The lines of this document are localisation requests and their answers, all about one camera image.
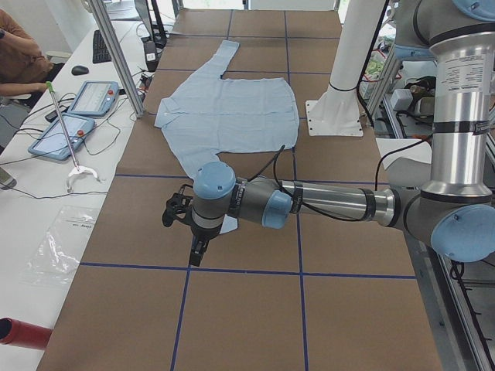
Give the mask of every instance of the keyboard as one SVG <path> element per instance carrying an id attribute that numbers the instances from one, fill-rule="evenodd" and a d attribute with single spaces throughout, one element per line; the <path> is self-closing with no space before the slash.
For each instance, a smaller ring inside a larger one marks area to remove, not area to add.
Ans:
<path id="1" fill-rule="evenodd" d="M 110 62 L 111 57 L 99 29 L 93 34 L 93 63 Z"/>

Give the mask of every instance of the label sticker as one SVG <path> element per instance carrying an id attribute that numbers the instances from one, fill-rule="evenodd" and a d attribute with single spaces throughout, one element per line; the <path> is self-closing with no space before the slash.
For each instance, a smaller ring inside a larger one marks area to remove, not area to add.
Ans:
<path id="1" fill-rule="evenodd" d="M 440 62 L 435 95 L 441 97 L 479 92 L 489 94 L 491 71 L 486 65 L 486 54 L 461 56 Z"/>

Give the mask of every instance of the plastic bag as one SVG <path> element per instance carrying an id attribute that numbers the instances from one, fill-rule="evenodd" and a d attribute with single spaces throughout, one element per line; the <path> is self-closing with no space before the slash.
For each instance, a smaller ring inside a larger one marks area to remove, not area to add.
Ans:
<path id="1" fill-rule="evenodd" d="M 70 285 L 99 212 L 99 209 L 63 206 L 21 273 L 21 282 Z"/>

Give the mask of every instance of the white desk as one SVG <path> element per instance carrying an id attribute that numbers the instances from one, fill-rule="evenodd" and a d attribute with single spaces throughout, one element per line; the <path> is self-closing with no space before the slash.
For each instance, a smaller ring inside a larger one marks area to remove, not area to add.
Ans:
<path id="1" fill-rule="evenodd" d="M 137 37 L 139 22 L 114 22 L 117 37 L 129 65 L 131 73 L 145 68 L 141 40 Z M 65 93 L 76 93 L 85 80 L 120 81 L 113 63 L 92 64 L 93 29 L 60 71 L 53 86 L 58 97 Z M 87 66 L 89 74 L 73 76 L 71 69 L 76 65 Z M 36 108 L 52 103 L 48 93 L 39 100 Z M 48 108 L 35 114 L 23 125 L 24 128 L 45 128 L 44 120 Z M 82 165 L 95 168 L 102 183 L 89 176 L 77 177 L 73 183 L 74 192 L 108 191 L 114 177 L 115 167 L 131 134 L 134 115 L 128 100 L 112 116 L 111 123 L 121 129 L 117 141 L 100 155 L 90 156 L 83 146 L 77 151 Z M 87 138 L 87 147 L 92 152 L 110 144 L 117 129 L 108 123 L 102 124 Z M 27 134 L 17 134 L 0 156 L 0 164 L 28 158 L 27 148 L 33 139 Z M 68 158 L 64 162 L 52 162 L 33 158 L 24 162 L 2 166 L 17 180 L 17 189 L 35 196 L 55 196 L 66 193 L 65 182 L 73 163 Z M 64 205 L 101 208 L 105 195 L 68 196 L 61 199 L 36 200 L 21 193 L 9 190 L 0 191 L 0 317 L 17 318 L 21 321 L 52 328 L 62 308 L 68 288 L 39 287 L 23 284 L 19 275 L 34 254 L 44 237 L 44 233 L 55 220 Z M 0 345 L 0 369 L 2 371 L 33 371 L 43 352 Z"/>

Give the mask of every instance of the brown paper surface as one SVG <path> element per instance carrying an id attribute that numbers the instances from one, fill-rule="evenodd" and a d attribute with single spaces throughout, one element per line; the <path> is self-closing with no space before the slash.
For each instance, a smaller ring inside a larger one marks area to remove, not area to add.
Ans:
<path id="1" fill-rule="evenodd" d="M 310 215 L 280 230 L 241 220 L 188 270 L 189 227 L 162 225 L 189 180 L 153 127 L 159 102 L 227 38 L 241 46 L 224 78 L 283 77 L 295 92 L 299 138 L 279 178 L 372 188 L 371 128 L 308 134 L 306 100 L 328 86 L 340 30 L 335 12 L 181 11 L 39 371 L 440 369 L 398 231 Z M 247 178 L 272 156 L 220 159 Z"/>

